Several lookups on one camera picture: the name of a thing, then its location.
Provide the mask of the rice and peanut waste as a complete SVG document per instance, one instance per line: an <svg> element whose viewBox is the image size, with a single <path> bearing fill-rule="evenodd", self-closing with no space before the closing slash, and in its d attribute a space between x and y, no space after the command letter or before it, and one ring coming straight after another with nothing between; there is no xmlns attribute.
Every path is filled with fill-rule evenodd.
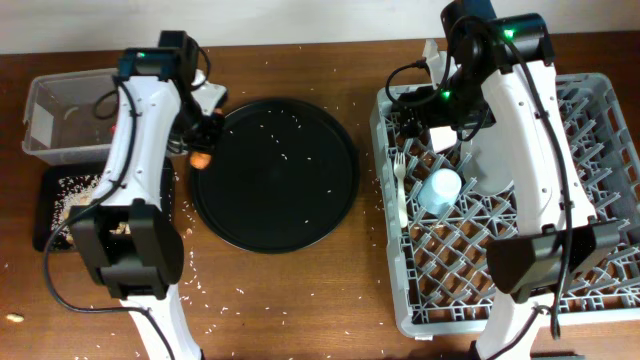
<svg viewBox="0 0 640 360"><path fill-rule="evenodd" d="M54 196L51 230L55 230L69 216L73 206L86 206L99 184L100 175L66 176L55 182L58 189Z"/></svg>

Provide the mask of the blue cup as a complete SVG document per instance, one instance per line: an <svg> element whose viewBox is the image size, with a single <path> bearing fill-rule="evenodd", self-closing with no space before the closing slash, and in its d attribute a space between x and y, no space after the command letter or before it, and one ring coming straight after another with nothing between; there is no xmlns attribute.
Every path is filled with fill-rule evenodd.
<svg viewBox="0 0 640 360"><path fill-rule="evenodd" d="M461 178L455 171L438 169L422 184L417 200L428 213L440 216L455 203L461 188Z"/></svg>

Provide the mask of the white plastic fork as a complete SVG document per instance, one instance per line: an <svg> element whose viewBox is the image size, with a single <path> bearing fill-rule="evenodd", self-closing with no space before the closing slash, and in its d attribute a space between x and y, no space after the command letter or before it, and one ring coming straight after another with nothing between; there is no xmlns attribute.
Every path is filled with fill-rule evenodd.
<svg viewBox="0 0 640 360"><path fill-rule="evenodd" d="M408 226L408 214L404 187L404 180L406 177L406 160L405 154L402 151L399 151L395 154L393 171L397 181L399 224L401 228L406 228Z"/></svg>

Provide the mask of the light grey plate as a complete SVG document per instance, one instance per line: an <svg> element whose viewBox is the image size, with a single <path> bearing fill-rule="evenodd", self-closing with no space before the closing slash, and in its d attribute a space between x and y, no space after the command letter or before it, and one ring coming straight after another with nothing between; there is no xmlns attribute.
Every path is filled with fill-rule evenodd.
<svg viewBox="0 0 640 360"><path fill-rule="evenodd" d="M513 186L513 177L496 135L478 133L471 141L461 144L461 155L470 155L463 166L466 181L476 179L473 190L482 196L495 196Z"/></svg>

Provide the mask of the pink bowl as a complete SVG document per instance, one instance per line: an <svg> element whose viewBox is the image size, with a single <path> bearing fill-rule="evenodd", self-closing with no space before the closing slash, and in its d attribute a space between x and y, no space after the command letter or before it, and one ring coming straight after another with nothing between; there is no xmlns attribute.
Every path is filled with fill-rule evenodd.
<svg viewBox="0 0 640 360"><path fill-rule="evenodd" d="M457 143L457 133L449 126L430 128L429 137L436 153L443 152Z"/></svg>

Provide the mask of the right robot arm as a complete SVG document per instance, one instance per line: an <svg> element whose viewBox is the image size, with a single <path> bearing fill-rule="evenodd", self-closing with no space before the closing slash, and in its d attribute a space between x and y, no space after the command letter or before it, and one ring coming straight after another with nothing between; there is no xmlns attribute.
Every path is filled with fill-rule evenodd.
<svg viewBox="0 0 640 360"><path fill-rule="evenodd" d="M454 1L441 12L447 50L418 66L431 84L390 99L405 137L452 129L507 171L516 236L486 248L496 294L471 345L475 359L526 359L543 318L561 334L571 283L617 246L616 225L598 220L578 176L556 100L555 53L543 18L498 17L488 1Z"/></svg>

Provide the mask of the orange carrot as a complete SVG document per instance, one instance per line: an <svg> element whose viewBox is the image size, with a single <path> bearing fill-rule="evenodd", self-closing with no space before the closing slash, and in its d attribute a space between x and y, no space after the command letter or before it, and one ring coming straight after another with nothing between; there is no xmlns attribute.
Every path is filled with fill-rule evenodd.
<svg viewBox="0 0 640 360"><path fill-rule="evenodd" d="M212 161L212 156L207 153L192 152L189 158L190 165L198 170L207 168Z"/></svg>

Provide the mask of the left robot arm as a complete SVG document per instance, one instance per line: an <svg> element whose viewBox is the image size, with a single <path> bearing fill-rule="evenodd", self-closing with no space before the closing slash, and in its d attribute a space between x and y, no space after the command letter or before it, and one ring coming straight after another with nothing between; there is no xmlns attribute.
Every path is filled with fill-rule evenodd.
<svg viewBox="0 0 640 360"><path fill-rule="evenodd" d="M152 359L201 359L181 304L181 235L161 203L169 151L210 155L221 137L227 99L198 68L206 56L181 30L164 30L156 46L128 48L113 83L117 121L100 182L86 205L63 221L92 281L131 316Z"/></svg>

